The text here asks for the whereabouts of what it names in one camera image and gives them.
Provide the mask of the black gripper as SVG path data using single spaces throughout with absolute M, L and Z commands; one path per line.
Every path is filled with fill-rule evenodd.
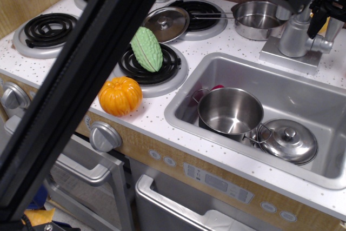
M 307 34 L 314 39 L 330 15 L 345 15 L 345 0 L 313 0 L 309 8 L 313 16 Z

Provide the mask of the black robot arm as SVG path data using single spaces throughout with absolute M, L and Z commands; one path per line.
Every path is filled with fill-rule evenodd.
M 271 0 L 299 13 L 311 0 Z M 155 0 L 91 0 L 1 155 L 1 229 L 21 217 Z

